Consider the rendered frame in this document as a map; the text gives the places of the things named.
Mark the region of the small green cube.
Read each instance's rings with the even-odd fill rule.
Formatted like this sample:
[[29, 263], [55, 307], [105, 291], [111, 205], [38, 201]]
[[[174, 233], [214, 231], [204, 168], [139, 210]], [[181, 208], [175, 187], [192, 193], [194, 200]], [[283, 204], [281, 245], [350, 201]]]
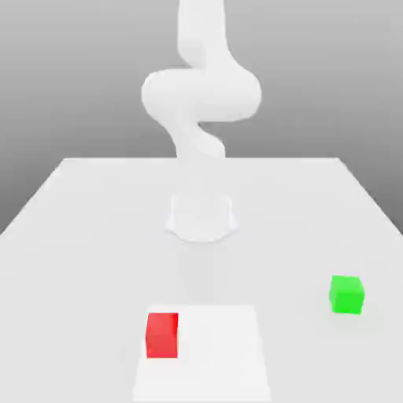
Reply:
[[360, 315], [364, 299], [364, 285], [358, 276], [332, 276], [329, 290], [332, 312]]

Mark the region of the small red cube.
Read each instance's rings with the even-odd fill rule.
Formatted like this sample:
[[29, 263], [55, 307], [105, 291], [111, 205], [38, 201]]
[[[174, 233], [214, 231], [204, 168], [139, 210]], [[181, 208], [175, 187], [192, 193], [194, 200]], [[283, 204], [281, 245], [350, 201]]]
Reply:
[[177, 312], [151, 312], [146, 323], [146, 357], [177, 358], [178, 357], [178, 324]]

